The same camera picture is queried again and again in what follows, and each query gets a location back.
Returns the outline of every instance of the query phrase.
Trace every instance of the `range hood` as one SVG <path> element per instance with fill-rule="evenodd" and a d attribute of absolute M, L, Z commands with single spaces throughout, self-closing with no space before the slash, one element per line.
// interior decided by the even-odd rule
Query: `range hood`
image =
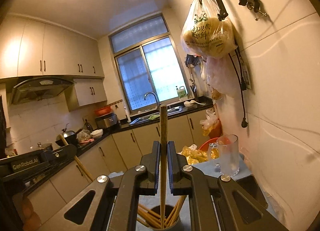
<path fill-rule="evenodd" d="M 58 96 L 73 84 L 73 81 L 59 77 L 41 76 L 31 78 L 13 87 L 10 103 L 19 104 L 52 98 Z"/>

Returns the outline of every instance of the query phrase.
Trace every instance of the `faucet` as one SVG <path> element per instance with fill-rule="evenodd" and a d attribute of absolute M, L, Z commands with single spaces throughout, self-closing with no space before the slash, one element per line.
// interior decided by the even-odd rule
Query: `faucet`
<path fill-rule="evenodd" d="M 146 96 L 147 96 L 148 94 L 150 94 L 150 93 L 153 94 L 153 96 L 155 97 L 156 102 L 157 102 L 157 110 L 160 111 L 160 105 L 161 105 L 161 103 L 159 102 L 159 99 L 158 99 L 157 95 L 156 95 L 154 92 L 147 92 L 147 93 L 144 95 L 144 100 L 146 100 Z"/>

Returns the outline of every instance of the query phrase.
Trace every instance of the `black countertop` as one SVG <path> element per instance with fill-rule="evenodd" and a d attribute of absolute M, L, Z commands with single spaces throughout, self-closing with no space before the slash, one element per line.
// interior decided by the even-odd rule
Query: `black countertop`
<path fill-rule="evenodd" d="M 168 116 L 168 119 L 172 119 L 172 118 L 176 118 L 179 116 L 183 116 L 186 114 L 190 114 L 190 113 L 194 113 L 197 111 L 201 111 L 201 110 L 205 110 L 208 108 L 212 108 L 213 104 L 212 104 L 212 100 L 206 97 L 200 97 L 199 98 L 199 102 L 200 103 L 205 103 L 205 105 L 197 105 L 196 108 L 183 108 L 182 111 L 174 113 L 170 116 Z M 117 133 L 117 132 L 123 132 L 123 131 L 127 131 L 127 130 L 131 130 L 134 128 L 138 128 L 138 127 L 142 127 L 145 125 L 149 125 L 149 124 L 154 124 L 160 121 L 160 118 L 154 119 L 154 120 L 150 120 L 150 121 L 146 121 L 143 123 L 136 123 L 136 124 L 129 124 L 129 123 L 125 123 L 125 124 L 121 124 L 121 125 L 115 125 L 114 127 L 111 127 L 107 130 L 104 130 L 104 134 L 102 135 L 102 137 L 94 140 L 93 142 L 90 142 L 89 144 L 78 148 L 77 149 L 77 156 L 81 156 L 82 154 L 84 154 L 87 150 L 91 149 L 93 146 L 95 146 L 96 144 L 98 144 L 100 141 L 102 141 L 104 138 L 108 137 L 109 135 L 113 134 L 113 133 Z M 54 165 L 50 168 L 47 168 L 46 171 L 44 171 L 41 174 L 44 174 L 45 176 L 39 180 L 38 182 L 36 182 L 35 184 L 32 184 L 30 186 L 27 187 L 27 189 L 25 190 L 24 194 L 28 195 L 31 192 L 33 192 L 34 190 L 36 190 L 39 186 L 41 186 L 44 182 L 46 182 L 48 179 L 50 179 L 53 175 L 55 175 L 56 173 L 58 173 L 60 170 L 62 170 L 65 166 L 67 166 L 69 163 L 71 163 L 73 161 L 73 159 L 70 159 L 68 161 L 65 161 L 63 163 L 60 163 L 58 165 Z"/>

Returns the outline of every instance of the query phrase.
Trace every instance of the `green cloth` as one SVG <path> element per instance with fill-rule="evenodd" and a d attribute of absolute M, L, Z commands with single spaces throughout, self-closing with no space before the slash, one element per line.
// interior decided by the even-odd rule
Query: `green cloth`
<path fill-rule="evenodd" d="M 151 115 L 148 120 L 154 120 L 159 117 L 160 117 L 160 114 L 154 114 L 154 115 Z"/>

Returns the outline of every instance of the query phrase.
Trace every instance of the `triangular cutout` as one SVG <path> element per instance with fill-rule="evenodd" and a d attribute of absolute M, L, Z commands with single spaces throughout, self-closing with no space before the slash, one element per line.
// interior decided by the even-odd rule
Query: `triangular cutout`
<path fill-rule="evenodd" d="M 74 222 L 77 225 L 81 225 L 85 216 L 89 210 L 91 202 L 96 192 L 90 190 L 80 199 L 72 208 L 70 208 L 63 216 L 65 219 Z"/>
<path fill-rule="evenodd" d="M 250 224 L 261 219 L 261 214 L 239 191 L 232 192 L 237 208 L 239 209 L 241 218 L 245 224 Z"/>

